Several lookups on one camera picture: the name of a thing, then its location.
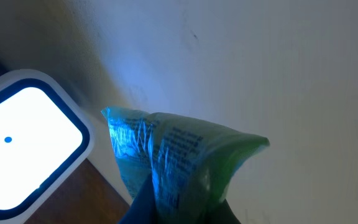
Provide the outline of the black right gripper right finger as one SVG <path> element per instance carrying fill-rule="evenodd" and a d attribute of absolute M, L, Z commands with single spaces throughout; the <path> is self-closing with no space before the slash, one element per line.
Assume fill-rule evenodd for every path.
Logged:
<path fill-rule="evenodd" d="M 207 224 L 241 224 L 232 212 L 227 200 L 220 203 L 213 211 L 206 216 Z"/>

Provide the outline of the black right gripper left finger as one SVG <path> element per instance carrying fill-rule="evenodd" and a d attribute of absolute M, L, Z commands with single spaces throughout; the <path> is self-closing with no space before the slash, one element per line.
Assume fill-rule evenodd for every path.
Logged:
<path fill-rule="evenodd" d="M 156 224 L 157 209 L 155 206 L 152 175 L 148 175 L 130 209 L 118 224 Z"/>

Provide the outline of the teal wet wipes pack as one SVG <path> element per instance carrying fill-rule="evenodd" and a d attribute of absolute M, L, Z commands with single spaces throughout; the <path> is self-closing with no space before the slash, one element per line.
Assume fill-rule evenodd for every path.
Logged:
<path fill-rule="evenodd" d="M 201 119 L 120 107 L 102 110 L 121 179 L 136 198 L 152 178 L 159 223 L 202 223 L 266 137 Z"/>

